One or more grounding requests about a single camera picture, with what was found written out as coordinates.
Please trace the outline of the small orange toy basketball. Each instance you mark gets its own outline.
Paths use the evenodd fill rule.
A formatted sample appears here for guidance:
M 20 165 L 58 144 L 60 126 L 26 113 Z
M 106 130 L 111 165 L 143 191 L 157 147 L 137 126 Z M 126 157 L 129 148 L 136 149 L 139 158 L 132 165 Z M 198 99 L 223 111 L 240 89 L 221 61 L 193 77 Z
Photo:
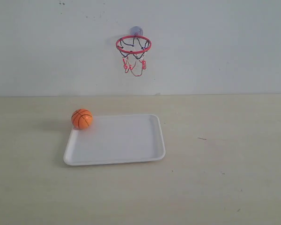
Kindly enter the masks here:
M 87 109 L 78 109 L 72 113 L 71 122 L 76 129 L 87 129 L 92 123 L 92 113 Z

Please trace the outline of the red mini basketball hoop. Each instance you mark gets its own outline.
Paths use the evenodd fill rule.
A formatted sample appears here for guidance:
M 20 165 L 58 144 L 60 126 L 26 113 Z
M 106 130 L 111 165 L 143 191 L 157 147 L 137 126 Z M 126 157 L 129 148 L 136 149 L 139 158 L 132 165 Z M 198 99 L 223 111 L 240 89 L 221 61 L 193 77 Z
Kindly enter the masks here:
M 145 55 L 151 49 L 152 42 L 144 36 L 127 35 L 119 38 L 115 46 L 122 57 L 124 72 L 135 77 L 142 76 L 147 69 Z

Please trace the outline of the white rectangular plastic tray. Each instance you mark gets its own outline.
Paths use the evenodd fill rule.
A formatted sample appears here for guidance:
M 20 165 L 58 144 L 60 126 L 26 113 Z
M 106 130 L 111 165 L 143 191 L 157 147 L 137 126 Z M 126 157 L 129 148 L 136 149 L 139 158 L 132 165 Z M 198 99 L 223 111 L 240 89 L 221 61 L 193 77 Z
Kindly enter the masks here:
M 89 128 L 73 128 L 63 160 L 69 166 L 158 161 L 166 154 L 154 114 L 95 116 Z

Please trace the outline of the clear suction cup mount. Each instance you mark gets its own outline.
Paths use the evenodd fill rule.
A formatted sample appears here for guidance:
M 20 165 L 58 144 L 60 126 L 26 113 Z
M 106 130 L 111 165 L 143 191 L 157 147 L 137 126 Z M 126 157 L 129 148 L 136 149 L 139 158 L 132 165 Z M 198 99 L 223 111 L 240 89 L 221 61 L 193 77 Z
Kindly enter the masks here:
M 143 29 L 139 26 L 134 26 L 130 29 L 129 34 L 131 36 L 143 36 Z

